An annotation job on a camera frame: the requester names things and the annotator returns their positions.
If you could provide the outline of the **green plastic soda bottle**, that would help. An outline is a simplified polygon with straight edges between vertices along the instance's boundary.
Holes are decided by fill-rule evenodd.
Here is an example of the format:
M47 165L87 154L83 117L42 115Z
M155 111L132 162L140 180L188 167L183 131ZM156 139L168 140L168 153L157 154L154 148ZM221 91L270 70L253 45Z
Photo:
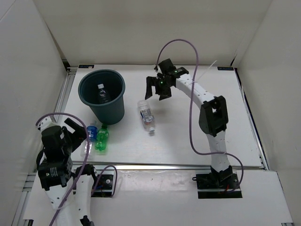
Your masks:
M107 147L108 137L109 137L108 126L106 124L103 124L97 132L95 149L100 152L104 152Z

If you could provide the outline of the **clear bottle orange blue label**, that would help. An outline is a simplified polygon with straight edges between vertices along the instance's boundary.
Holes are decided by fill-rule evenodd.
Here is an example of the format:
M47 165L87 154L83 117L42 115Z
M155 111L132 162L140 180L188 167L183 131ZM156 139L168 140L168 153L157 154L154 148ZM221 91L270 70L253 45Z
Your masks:
M144 128L150 133L155 132L154 116L151 111L150 105L146 100L140 100L137 103L139 114L143 123Z

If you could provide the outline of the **clear unlabelled plastic bottle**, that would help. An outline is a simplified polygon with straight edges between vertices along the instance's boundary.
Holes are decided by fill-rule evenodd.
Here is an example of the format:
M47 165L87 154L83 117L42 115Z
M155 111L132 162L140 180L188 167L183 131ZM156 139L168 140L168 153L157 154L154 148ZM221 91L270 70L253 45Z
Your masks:
M111 101L111 96L108 93L108 91L105 89L103 84L98 84L98 94L97 98L99 101L99 104L105 104Z

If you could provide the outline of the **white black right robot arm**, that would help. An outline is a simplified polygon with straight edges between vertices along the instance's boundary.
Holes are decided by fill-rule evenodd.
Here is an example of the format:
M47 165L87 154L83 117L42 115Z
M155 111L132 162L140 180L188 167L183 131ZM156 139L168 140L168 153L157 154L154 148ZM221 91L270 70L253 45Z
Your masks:
M145 99L149 99L154 93L159 95L160 100L170 98L171 87L175 87L197 105L200 110L199 127L206 134L210 149L209 182L216 188L229 186L233 171L225 142L225 131L229 122L226 99L205 90L194 81L188 70L184 67L177 68L170 59L162 61L154 69L157 75L146 78Z

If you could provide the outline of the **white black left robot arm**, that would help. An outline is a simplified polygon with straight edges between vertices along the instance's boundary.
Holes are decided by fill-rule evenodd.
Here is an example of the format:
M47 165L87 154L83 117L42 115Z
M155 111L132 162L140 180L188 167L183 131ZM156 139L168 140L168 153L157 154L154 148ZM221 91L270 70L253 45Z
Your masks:
M90 205L91 197L99 188L102 171L96 173L87 159L96 143L107 143L107 126L103 125L104 137L95 123L86 126L78 117L66 113L65 126L52 119L55 113L48 113L36 122L41 132L43 144L36 165L41 187L45 191L55 211L50 225L56 226L93 226ZM84 141L86 148L82 165L72 171L71 153Z

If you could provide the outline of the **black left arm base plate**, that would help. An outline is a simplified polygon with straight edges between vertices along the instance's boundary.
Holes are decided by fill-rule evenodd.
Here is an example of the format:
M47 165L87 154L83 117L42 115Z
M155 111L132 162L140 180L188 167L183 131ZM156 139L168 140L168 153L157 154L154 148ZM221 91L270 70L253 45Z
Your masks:
M96 171L92 179L91 197L112 198L114 196L117 185L116 170L109 167L99 172Z

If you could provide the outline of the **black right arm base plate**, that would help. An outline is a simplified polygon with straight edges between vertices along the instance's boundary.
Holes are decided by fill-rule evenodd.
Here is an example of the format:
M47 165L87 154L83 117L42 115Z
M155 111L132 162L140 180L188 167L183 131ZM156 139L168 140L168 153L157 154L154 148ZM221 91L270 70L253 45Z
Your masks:
M199 199L236 199L243 198L236 173L221 183L215 181L212 173L196 174L192 181L196 182Z

